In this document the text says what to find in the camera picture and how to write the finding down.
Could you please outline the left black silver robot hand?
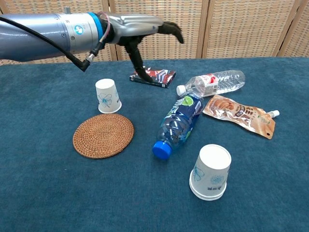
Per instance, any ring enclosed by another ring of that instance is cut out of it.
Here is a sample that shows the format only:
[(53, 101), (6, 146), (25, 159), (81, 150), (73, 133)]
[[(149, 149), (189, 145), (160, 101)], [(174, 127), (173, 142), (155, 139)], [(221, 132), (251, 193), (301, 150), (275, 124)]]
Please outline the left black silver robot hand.
[(152, 78), (146, 73), (138, 50), (138, 44), (148, 35), (172, 34), (183, 44), (181, 28), (174, 22), (163, 21), (161, 18), (147, 14), (109, 14), (109, 21), (102, 19), (104, 30), (110, 23), (110, 30), (103, 43), (123, 46), (138, 76), (151, 83)]

